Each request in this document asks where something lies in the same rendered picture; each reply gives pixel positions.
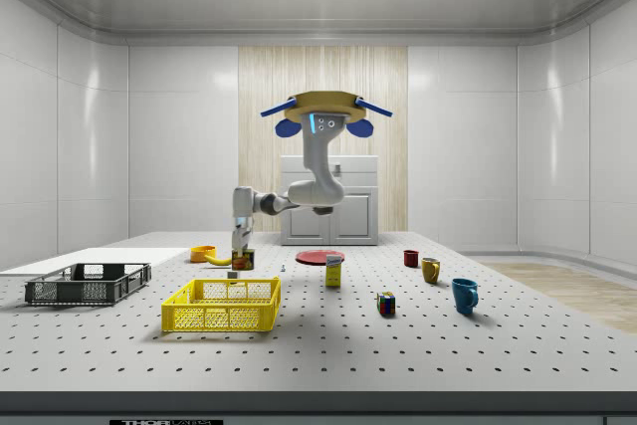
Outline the red plate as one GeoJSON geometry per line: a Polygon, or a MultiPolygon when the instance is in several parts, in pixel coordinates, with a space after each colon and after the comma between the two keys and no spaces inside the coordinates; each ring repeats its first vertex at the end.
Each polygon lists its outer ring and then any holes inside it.
{"type": "Polygon", "coordinates": [[[345,259],[342,252],[334,250],[307,250],[296,255],[296,261],[310,266],[335,266],[345,259]]]}

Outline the white cabinet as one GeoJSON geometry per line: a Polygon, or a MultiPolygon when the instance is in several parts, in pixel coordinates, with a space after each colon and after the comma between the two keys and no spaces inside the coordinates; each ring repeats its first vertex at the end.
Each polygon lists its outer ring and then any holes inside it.
{"type": "Polygon", "coordinates": [[[378,235],[377,157],[331,155],[329,170],[344,187],[343,200],[329,215],[310,208],[283,212],[281,242],[284,245],[375,245],[378,235]]]}

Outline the yellow basket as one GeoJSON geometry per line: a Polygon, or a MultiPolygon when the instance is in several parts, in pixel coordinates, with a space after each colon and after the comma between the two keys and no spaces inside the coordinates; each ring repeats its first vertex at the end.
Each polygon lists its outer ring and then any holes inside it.
{"type": "Polygon", "coordinates": [[[161,305],[164,331],[269,331],[281,280],[194,279],[161,305]]]}

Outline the dark grey basket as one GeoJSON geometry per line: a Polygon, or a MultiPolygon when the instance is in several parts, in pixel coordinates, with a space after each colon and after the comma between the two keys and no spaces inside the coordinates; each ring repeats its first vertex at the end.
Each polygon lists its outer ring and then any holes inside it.
{"type": "Polygon", "coordinates": [[[146,285],[149,263],[75,263],[26,282],[30,305],[113,305],[146,285]]]}

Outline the yellow and white box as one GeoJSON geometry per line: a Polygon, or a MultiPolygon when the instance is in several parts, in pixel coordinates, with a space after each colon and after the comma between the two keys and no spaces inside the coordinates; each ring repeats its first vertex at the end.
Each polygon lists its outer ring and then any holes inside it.
{"type": "Polygon", "coordinates": [[[343,255],[337,252],[325,256],[325,285],[327,287],[340,287],[341,265],[343,255]]]}

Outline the blue mug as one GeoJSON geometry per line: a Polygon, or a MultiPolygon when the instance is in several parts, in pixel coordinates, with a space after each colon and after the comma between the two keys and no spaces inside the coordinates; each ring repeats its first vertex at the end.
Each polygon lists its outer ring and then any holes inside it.
{"type": "Polygon", "coordinates": [[[469,279],[456,278],[452,281],[452,291],[457,312],[470,315],[479,301],[477,283],[469,279]]]}

